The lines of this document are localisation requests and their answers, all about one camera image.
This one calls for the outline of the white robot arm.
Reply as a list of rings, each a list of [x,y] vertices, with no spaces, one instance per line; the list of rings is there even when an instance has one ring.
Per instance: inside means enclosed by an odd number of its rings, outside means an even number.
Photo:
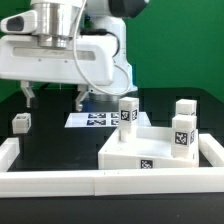
[[[28,11],[0,21],[0,79],[20,81],[28,101],[32,82],[75,84],[78,111],[90,93],[134,91],[124,20],[149,1],[31,0]]]

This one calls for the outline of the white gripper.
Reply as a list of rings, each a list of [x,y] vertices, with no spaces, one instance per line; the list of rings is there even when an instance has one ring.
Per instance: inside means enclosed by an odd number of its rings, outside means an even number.
[[[75,35],[76,9],[32,9],[0,21],[0,79],[20,80],[26,106],[35,94],[29,81],[79,84],[75,109],[80,112],[88,82],[114,82],[111,35]]]

